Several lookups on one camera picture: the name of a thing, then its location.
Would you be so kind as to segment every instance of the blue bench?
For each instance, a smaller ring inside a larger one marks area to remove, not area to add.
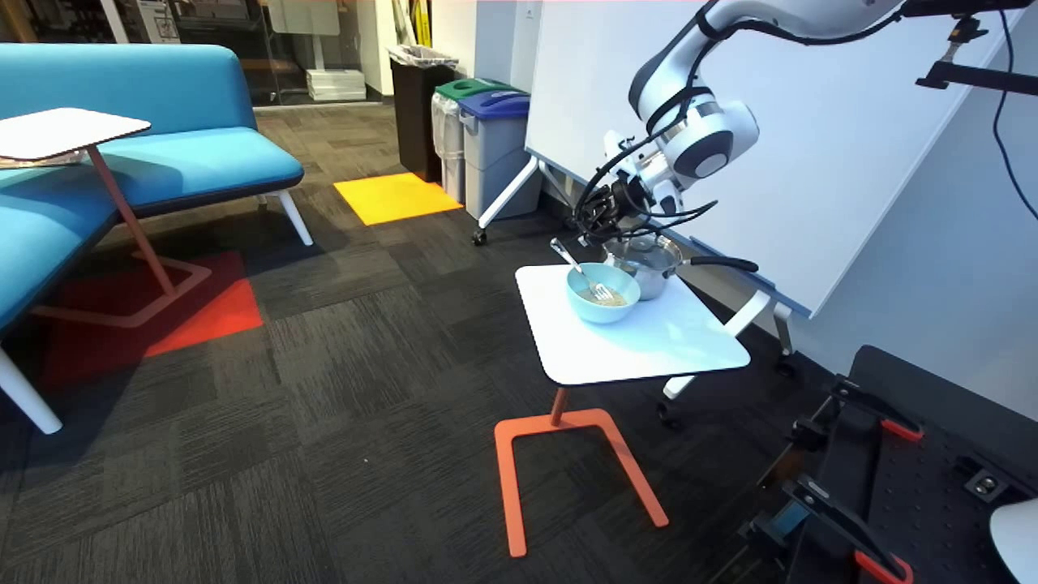
[[[234,50],[217,46],[0,46],[0,117],[88,108],[152,126],[104,142],[140,218],[280,194],[294,234],[310,234],[289,194],[302,165],[257,130]],[[0,336],[95,247],[117,206],[88,162],[0,167]],[[61,422],[0,346],[0,388],[44,435]]]

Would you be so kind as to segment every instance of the small table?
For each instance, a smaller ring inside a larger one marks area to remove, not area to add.
[[[640,459],[626,446],[607,409],[566,409],[561,386],[591,386],[645,375],[689,375],[708,368],[736,368],[749,363],[736,329],[682,283],[668,280],[664,292],[636,305],[616,324],[588,324],[566,305],[566,267],[522,267],[514,271],[519,299],[541,356],[543,372],[556,381],[548,415],[502,417],[493,428],[497,470],[502,491],[510,554],[526,554],[526,525],[514,473],[514,439],[600,428],[640,494],[650,525],[668,525]]]
[[[120,181],[113,178],[113,173],[108,167],[96,148],[108,139],[143,132],[143,130],[150,130],[145,119],[113,117],[113,112],[81,110],[81,108],[55,108],[55,110],[34,110],[34,112],[0,119],[0,160],[9,160],[7,165],[43,165],[47,160],[69,160],[73,153],[88,153],[140,257],[150,261],[154,283],[161,285],[161,295],[131,315],[96,315],[96,310],[73,310],[73,308],[34,308],[34,315],[83,322],[83,324],[109,324],[109,327],[140,327],[211,274],[211,270],[205,267],[154,257],[152,242],[140,231],[140,220]],[[176,285],[165,267],[176,267],[187,274]]]

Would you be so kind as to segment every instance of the yellow mat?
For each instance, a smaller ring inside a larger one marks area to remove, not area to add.
[[[360,222],[392,222],[461,206],[443,188],[413,173],[360,181],[335,181],[335,191],[353,206]]]

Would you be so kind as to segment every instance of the orange table leg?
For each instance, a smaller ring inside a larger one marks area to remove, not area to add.
[[[109,174],[104,154],[96,153],[96,147],[88,147],[89,165],[101,174],[109,202],[117,203],[140,257],[145,259],[145,267],[152,270],[161,295],[154,302],[150,302],[145,308],[131,310],[131,315],[101,315],[101,310],[73,310],[73,308],[34,308],[31,315],[43,318],[61,318],[61,322],[81,322],[81,324],[108,324],[108,327],[140,327],[145,322],[152,322],[160,310],[165,310],[167,305],[176,305],[181,295],[187,295],[192,287],[198,287],[211,270],[207,267],[195,267],[195,261],[177,261],[177,259],[161,259],[154,254],[154,247],[150,242],[150,235],[140,231],[140,220],[131,215],[131,206],[122,197],[120,181]],[[177,285],[171,285],[165,267],[187,271]]]
[[[555,393],[548,415],[502,417],[493,426],[497,477],[498,477],[510,554],[511,559],[526,554],[514,439],[528,439],[528,435],[582,430],[582,428],[602,430],[626,481],[631,484],[636,495],[642,500],[650,525],[664,527],[671,518],[661,509],[661,501],[655,500],[655,491],[650,491],[648,477],[642,473],[640,459],[631,458],[631,451],[626,446],[612,415],[607,409],[561,411],[561,403],[565,403],[565,388]]]

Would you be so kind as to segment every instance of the trash bin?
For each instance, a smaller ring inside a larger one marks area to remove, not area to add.
[[[442,186],[458,202],[464,202],[464,130],[458,119],[458,102],[488,89],[511,87],[488,79],[458,79],[439,83],[431,93],[431,148],[442,160]]]
[[[519,174],[526,154],[528,93],[488,89],[461,100],[464,126],[464,206],[479,218]],[[519,218],[539,206],[541,181],[526,181],[497,218]]]
[[[431,148],[427,100],[439,83],[453,82],[453,67],[443,61],[390,56],[392,67],[392,108],[394,108],[394,148],[397,162],[424,181],[442,178],[442,160]]]

